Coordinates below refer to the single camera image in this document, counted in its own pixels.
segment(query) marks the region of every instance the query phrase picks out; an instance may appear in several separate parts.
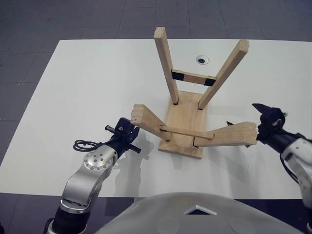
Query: wooden plank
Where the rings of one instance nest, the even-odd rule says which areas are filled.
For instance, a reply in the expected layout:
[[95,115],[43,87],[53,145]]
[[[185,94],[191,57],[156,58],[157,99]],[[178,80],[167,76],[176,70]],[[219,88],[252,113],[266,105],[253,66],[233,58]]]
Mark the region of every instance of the wooden plank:
[[170,97],[173,104],[177,104],[179,101],[179,93],[176,86],[176,81],[172,78],[171,70],[172,61],[170,56],[170,50],[164,27],[157,27],[154,33],[154,40],[157,47],[160,63],[164,72],[167,86],[169,89]]
[[216,80],[216,77],[204,76],[204,75],[199,75],[199,74],[194,74],[194,73],[189,73],[189,72],[183,72],[179,70],[172,70],[172,77],[173,79],[195,83],[195,84],[203,84],[206,86],[213,86]]
[[234,145],[256,145],[257,125],[251,122],[233,124],[224,128],[209,131],[213,133],[211,140],[195,137],[195,146],[234,146]]
[[134,105],[131,112],[131,123],[164,140],[170,140],[171,138],[171,133],[163,132],[159,128],[160,126],[165,125],[165,123],[145,105]]
[[216,75],[216,82],[214,85],[206,90],[202,98],[199,101],[198,108],[204,109],[211,98],[216,94],[221,85],[230,76],[235,67],[240,63],[240,61],[247,54],[249,49],[249,42],[247,40],[239,40],[235,48],[232,50],[230,56],[225,61],[220,71]]
[[185,135],[185,136],[199,137],[199,138],[204,138],[204,139],[213,139],[214,138],[213,133],[198,132],[198,131],[173,128],[173,127],[167,127],[167,126],[161,126],[160,129],[162,131],[165,131],[165,132],[176,133],[176,134],[181,134],[181,135]]
[[[179,91],[179,105],[169,102],[166,125],[191,131],[204,132],[206,129],[207,108],[198,109],[202,94]],[[194,137],[171,134],[170,141],[160,140],[159,150],[201,159],[203,149],[193,145]]]

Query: screw hole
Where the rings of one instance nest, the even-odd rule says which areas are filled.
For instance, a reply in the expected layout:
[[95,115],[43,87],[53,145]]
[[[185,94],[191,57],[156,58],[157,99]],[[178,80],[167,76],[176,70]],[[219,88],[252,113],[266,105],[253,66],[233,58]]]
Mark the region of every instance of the screw hole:
[[209,63],[209,58],[205,55],[198,55],[196,57],[196,62],[200,65],[206,65]]
[[203,58],[199,58],[197,61],[198,61],[199,63],[205,63],[205,60],[204,60]]

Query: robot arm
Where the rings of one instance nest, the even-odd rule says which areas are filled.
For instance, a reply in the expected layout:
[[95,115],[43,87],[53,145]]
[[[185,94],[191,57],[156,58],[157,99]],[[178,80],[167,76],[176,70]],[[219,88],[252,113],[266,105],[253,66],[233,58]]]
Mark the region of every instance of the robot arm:
[[308,232],[312,233],[311,140],[299,133],[292,134],[285,131],[283,129],[285,114],[279,108],[271,108],[262,104],[253,104],[253,106],[262,114],[257,140],[263,144],[268,144],[280,153],[280,159],[285,170],[299,185],[302,201],[309,215]]
[[48,221],[44,233],[84,233],[102,183],[110,175],[116,161],[129,149],[140,153],[141,150],[131,144],[137,137],[139,128],[128,119],[121,118],[115,128],[106,126],[105,129],[114,134],[108,142],[75,142],[75,150],[89,153],[83,158],[78,171],[67,181],[59,208],[54,219]]

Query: black tape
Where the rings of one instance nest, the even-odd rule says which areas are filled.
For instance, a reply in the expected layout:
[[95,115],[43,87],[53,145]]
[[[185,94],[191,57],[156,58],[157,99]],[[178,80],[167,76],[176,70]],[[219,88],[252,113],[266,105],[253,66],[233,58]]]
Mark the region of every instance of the black tape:
[[183,81],[184,80],[184,74],[183,73],[178,73],[178,72],[171,72],[172,74],[172,78],[173,79],[176,79],[176,80],[181,80]]
[[215,83],[215,79],[206,79],[205,81],[205,86],[213,86],[213,84]]

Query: white table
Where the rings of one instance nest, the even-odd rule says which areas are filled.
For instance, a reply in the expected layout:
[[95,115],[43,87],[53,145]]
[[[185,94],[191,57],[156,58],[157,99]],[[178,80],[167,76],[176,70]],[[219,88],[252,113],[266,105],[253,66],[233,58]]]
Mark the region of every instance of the white table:
[[[237,40],[169,40],[174,68],[215,75]],[[195,58],[210,57],[208,65]],[[248,54],[208,104],[207,130],[226,121],[259,123],[258,102],[288,112],[285,129],[312,137],[312,44],[251,40]],[[180,90],[205,86],[178,82]],[[32,96],[0,167],[0,192],[61,195],[84,153],[76,139],[106,141],[104,131],[130,117],[135,103],[164,119],[169,92],[152,39],[61,41]],[[159,138],[141,131],[104,181],[100,196],[145,197],[204,192],[237,199],[300,198],[279,156],[258,143],[205,148],[203,159],[157,150]]]

